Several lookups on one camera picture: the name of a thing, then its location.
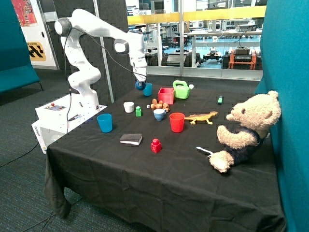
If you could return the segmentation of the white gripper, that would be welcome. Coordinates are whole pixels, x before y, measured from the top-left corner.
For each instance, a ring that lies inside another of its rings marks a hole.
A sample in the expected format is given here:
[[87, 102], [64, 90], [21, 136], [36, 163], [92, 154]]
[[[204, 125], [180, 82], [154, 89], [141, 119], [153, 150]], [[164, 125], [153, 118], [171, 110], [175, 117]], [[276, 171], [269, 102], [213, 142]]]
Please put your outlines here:
[[147, 77], [146, 76], [147, 62], [145, 57], [131, 58], [130, 63], [136, 79], [139, 82], [145, 82]]

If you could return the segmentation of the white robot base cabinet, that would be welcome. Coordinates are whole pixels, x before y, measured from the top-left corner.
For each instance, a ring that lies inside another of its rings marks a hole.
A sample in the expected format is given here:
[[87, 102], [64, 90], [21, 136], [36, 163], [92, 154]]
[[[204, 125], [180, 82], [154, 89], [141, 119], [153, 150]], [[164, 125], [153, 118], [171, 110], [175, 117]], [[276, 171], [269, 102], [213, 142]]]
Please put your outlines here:
[[[68, 94], [35, 109], [38, 120], [32, 129], [45, 154], [47, 147], [105, 109], [106, 105], [85, 106], [79, 94]], [[68, 121], [75, 115], [80, 118]]]

